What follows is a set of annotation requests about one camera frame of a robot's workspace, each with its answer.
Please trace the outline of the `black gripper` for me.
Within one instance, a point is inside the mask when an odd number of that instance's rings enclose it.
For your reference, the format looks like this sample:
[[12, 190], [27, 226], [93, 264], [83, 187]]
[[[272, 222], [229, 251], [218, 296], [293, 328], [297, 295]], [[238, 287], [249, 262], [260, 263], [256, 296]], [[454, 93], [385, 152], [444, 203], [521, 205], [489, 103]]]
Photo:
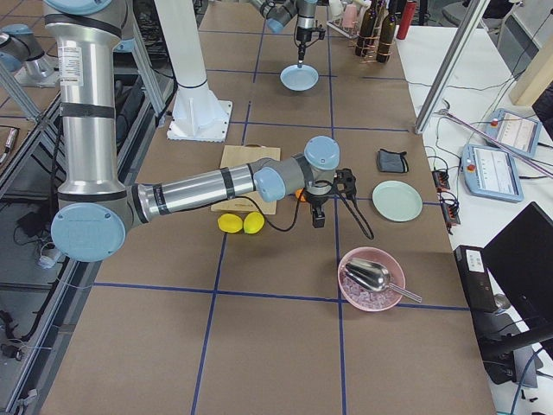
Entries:
[[305, 199], [310, 205], [312, 225], [314, 228], [323, 228], [326, 222], [323, 205], [334, 196], [331, 188], [309, 188], [305, 191]]
[[297, 60], [304, 61], [307, 48], [319, 40], [325, 38], [326, 30], [322, 26], [311, 29], [297, 27], [295, 31], [295, 44], [297, 46]]

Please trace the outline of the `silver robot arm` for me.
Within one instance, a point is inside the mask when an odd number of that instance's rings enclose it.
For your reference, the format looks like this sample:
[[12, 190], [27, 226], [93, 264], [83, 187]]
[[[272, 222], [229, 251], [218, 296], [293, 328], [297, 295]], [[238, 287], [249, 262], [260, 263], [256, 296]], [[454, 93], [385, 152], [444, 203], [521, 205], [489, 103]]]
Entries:
[[326, 30], [315, 18], [318, 1], [315, 0], [286, 0], [261, 1], [253, 0], [250, 4], [267, 22], [273, 33], [280, 33], [285, 26], [296, 18], [295, 45], [297, 47], [297, 66], [302, 67], [307, 49], [314, 43], [312, 37], [317, 34], [316, 42], [323, 40]]
[[[60, 116], [67, 178], [58, 188], [60, 210], [51, 236], [71, 259], [97, 262], [121, 248], [126, 234], [157, 216], [211, 206], [257, 191], [266, 202], [302, 190], [314, 227], [323, 227], [323, 204], [336, 195], [339, 145], [311, 138], [303, 153], [222, 168], [178, 182], [123, 185], [118, 179], [113, 51], [131, 29], [132, 1], [43, 1], [46, 28], [58, 45]], [[316, 25], [319, 1], [251, 1], [271, 30], [294, 17], [299, 67]], [[211, 91], [193, 1], [155, 1], [174, 70], [176, 101], [168, 138], [222, 142], [232, 102]]]

